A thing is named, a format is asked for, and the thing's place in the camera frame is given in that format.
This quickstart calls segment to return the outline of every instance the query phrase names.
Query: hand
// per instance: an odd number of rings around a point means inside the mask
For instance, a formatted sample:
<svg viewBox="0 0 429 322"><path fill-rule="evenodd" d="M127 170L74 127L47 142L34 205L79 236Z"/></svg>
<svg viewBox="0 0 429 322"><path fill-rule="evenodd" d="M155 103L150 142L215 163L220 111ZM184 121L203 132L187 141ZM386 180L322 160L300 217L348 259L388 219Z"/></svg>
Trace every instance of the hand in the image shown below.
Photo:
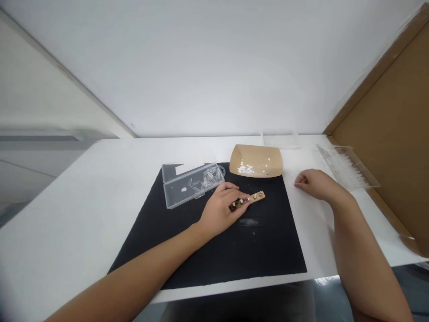
<svg viewBox="0 0 429 322"><path fill-rule="evenodd" d="M342 203L353 196L322 170L304 170L295 180L295 187L304 190L316 199L330 204Z"/></svg>
<svg viewBox="0 0 429 322"><path fill-rule="evenodd" d="M244 214L250 202L244 203L233 212L229 208L230 204L238 198L248 197L249 195L239 191L236 185L230 182L221 183L207 201L197 225L210 238L219 235Z"/></svg>

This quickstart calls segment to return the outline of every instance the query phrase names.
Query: white powder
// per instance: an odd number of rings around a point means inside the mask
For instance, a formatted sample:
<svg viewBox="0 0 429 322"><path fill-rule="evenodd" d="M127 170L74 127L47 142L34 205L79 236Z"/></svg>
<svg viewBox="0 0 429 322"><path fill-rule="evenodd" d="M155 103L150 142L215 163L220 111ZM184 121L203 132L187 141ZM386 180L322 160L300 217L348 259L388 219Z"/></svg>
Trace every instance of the white powder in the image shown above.
<svg viewBox="0 0 429 322"><path fill-rule="evenodd" d="M252 166L251 165L242 165L241 167L237 168L239 173L247 173L247 174L251 174L251 173L255 173L254 170L252 170Z"/></svg>

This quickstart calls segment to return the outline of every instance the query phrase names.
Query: transparent container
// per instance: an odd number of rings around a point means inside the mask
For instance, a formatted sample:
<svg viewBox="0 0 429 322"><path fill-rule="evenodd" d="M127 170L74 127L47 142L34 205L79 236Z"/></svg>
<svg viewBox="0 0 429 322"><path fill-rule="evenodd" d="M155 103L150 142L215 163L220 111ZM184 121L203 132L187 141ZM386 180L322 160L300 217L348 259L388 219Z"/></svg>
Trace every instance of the transparent container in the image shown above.
<svg viewBox="0 0 429 322"><path fill-rule="evenodd" d="M173 209L191 199L202 197L207 191L216 188L222 182L225 169L216 163L210 163L188 172L176 175L176 165L162 165L165 203Z"/></svg>
<svg viewBox="0 0 429 322"><path fill-rule="evenodd" d="M348 146L323 146L317 148L332 171L335 179L344 188L354 190L358 188L379 187L380 184L371 172L363 165L361 160Z"/></svg>

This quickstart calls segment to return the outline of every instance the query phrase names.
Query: left hand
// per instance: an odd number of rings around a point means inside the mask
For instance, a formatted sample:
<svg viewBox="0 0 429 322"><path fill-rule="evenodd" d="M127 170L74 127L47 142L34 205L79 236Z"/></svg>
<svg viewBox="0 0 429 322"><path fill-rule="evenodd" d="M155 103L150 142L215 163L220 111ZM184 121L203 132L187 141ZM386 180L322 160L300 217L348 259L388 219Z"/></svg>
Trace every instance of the left hand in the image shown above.
<svg viewBox="0 0 429 322"><path fill-rule="evenodd" d="M230 210L229 206L231 203L237 199L247 199L249 197L248 194L238 189L239 187L235 184L223 182L216 188L214 194L207 201L197 225L209 238L213 238L224 232L244 214L250 205L250 202L246 202L235 211L232 212Z"/></svg>

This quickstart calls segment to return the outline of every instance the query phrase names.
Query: white table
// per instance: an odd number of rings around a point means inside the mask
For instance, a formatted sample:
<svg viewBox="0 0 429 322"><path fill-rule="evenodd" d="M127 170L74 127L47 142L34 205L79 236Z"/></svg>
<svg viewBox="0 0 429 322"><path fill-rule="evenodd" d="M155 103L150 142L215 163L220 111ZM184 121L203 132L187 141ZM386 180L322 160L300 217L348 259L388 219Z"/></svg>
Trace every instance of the white table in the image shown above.
<svg viewBox="0 0 429 322"><path fill-rule="evenodd" d="M296 144L291 140L265 137L266 145L280 148ZM153 303L337 275L332 211L292 184L303 169L330 173L315 146L330 143L323 135L298 140L300 149L282 150L283 176L308 272L164 290ZM94 144L0 229L0 290L7 313L19 321L43 320L105 276L163 163L188 161L188 155L229 162L235 144L261 143L258 136L239 136ZM391 266L425 261L402 244L365 191L353 195Z"/></svg>

